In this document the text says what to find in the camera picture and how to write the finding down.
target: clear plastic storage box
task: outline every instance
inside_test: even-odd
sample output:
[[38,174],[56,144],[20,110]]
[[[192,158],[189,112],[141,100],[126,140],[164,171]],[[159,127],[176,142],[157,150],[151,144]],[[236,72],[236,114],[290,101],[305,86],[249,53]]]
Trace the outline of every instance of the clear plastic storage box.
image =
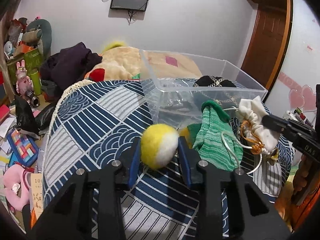
[[[200,74],[181,74],[172,77],[166,69],[155,64],[151,58],[170,59],[187,57],[195,63]],[[214,100],[223,109],[238,107],[241,98],[263,99],[267,90],[241,69],[226,60],[161,51],[140,50],[142,59],[140,81],[145,94],[153,123],[166,123],[175,128],[183,128],[191,123],[199,123],[202,119],[201,105],[206,100]],[[237,87],[194,87],[194,82],[203,75],[223,77],[232,81]]]

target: pink rabbit figurine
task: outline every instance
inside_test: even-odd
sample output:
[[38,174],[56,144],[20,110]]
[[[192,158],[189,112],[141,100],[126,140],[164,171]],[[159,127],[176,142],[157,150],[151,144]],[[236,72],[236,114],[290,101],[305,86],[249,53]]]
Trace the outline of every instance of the pink rabbit figurine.
[[27,90],[33,91],[33,84],[32,80],[27,76],[27,70],[25,68],[24,60],[20,62],[17,62],[17,71],[16,71],[16,77],[17,77],[17,92],[22,95],[22,97],[27,100],[25,93]]

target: pink plush toy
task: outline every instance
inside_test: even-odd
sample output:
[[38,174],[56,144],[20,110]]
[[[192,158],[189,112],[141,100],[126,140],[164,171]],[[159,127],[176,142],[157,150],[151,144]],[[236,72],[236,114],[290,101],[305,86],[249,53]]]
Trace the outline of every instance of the pink plush toy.
[[[4,195],[8,202],[17,211],[22,211],[22,208],[29,203],[29,190],[30,185],[27,180],[27,172],[20,165],[15,164],[11,166],[3,175]],[[21,183],[21,197],[18,197],[13,191],[12,186],[15,183]]]
[[25,96],[25,93],[27,90],[33,91],[33,84],[32,80],[27,76],[27,70],[25,68],[24,60],[20,62],[17,62],[17,71],[16,71],[16,77],[17,77],[17,93],[20,93],[22,97],[25,100],[28,100]]

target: metal screw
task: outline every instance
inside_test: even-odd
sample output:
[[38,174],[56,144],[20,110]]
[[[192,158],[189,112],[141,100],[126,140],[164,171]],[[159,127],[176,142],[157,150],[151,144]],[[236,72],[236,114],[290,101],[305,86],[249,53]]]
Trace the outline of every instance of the metal screw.
[[235,173],[238,174],[238,175],[243,175],[244,174],[244,170],[241,169],[241,168],[236,168],[235,169]]
[[79,168],[76,170],[77,175],[82,175],[82,174],[84,174],[84,172],[85,172],[85,170],[83,168]]
[[119,160],[114,160],[114,161],[112,161],[111,165],[114,166],[114,167],[118,167],[118,166],[121,165],[121,161],[119,161]]
[[199,161],[198,164],[199,164],[201,167],[206,167],[206,166],[208,166],[208,162],[205,161],[205,160]]

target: orange cord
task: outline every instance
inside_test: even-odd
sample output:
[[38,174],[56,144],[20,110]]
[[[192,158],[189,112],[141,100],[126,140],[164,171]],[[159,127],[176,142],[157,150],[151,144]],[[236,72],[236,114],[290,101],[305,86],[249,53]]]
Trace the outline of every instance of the orange cord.
[[261,142],[260,138],[256,135],[254,135],[251,131],[251,134],[254,138],[256,138],[256,140],[252,140],[250,138],[246,138],[244,135],[243,135],[243,129],[244,127],[247,127],[249,131],[251,131],[252,129],[252,126],[250,124],[250,122],[248,120],[244,120],[240,126],[240,135],[241,137],[243,137],[246,141],[248,142],[251,142],[253,143],[252,145],[252,149],[251,149],[251,153],[253,155],[258,155],[261,153],[262,149],[264,148],[264,144]]

